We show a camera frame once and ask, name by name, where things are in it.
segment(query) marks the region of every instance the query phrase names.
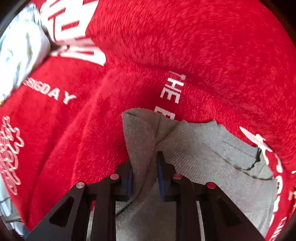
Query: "metal screw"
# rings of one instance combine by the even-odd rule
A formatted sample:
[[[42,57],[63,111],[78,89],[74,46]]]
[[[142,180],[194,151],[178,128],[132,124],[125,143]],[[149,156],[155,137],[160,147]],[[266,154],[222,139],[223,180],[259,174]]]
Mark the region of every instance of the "metal screw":
[[[83,182],[78,182],[77,184],[76,184],[76,187],[78,188],[78,189],[81,189],[81,188],[83,188],[85,186],[85,184],[83,183]]]
[[[182,175],[181,174],[179,174],[179,173],[175,173],[174,175],[173,175],[173,178],[174,179],[176,179],[176,180],[180,180],[180,179],[182,179]]]
[[[110,178],[111,178],[112,180],[117,180],[117,179],[119,178],[119,175],[116,174],[116,173],[114,173],[114,174],[112,174],[112,175],[110,176]]]

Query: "white patterned fabric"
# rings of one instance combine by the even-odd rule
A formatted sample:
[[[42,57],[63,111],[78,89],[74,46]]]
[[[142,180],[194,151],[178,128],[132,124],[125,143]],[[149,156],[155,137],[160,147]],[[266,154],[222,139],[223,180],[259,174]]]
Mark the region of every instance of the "white patterned fabric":
[[[26,6],[0,38],[0,105],[50,51],[35,4]]]

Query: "clothing pile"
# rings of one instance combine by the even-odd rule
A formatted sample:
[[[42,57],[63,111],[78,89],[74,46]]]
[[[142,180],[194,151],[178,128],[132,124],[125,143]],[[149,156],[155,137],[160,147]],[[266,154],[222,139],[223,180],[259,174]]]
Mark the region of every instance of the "clothing pile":
[[[296,49],[268,9],[258,0],[32,2],[55,50],[0,108],[0,172],[29,229],[78,181],[102,180],[132,153],[148,167],[165,143],[178,171],[218,182],[276,239],[295,209]],[[123,126],[131,108],[168,120],[128,112]],[[149,150],[136,153],[129,143],[141,141]],[[137,194],[152,205],[147,180],[151,195]],[[145,240],[144,229],[123,240]]]

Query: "red sweatshirt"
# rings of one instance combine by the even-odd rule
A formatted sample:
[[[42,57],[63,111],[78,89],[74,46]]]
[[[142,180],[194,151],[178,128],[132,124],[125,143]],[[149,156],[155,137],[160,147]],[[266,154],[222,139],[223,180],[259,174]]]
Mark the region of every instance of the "red sweatshirt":
[[[29,229],[76,182],[127,160],[120,114],[141,107],[215,119],[249,144],[240,126],[265,138],[280,186],[266,240],[277,237],[294,204],[296,50],[268,9],[257,0],[33,2],[52,40],[70,47],[0,109],[0,171]]]

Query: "red screw head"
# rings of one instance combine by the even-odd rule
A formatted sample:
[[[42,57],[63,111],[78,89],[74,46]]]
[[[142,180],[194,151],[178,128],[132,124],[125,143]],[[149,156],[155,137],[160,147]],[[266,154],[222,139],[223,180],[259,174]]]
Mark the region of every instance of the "red screw head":
[[[209,188],[209,189],[215,189],[216,188],[216,184],[215,183],[213,183],[213,182],[209,182],[209,183],[207,183],[207,188]]]
[[[181,174],[179,174],[179,173],[175,173],[174,175],[173,175],[173,178],[174,179],[176,179],[176,180],[180,180],[180,179],[182,179],[182,175]]]
[[[117,180],[117,179],[119,178],[119,175],[116,174],[116,173],[114,173],[114,174],[112,174],[112,175],[110,176],[110,178],[111,178],[112,180]]]

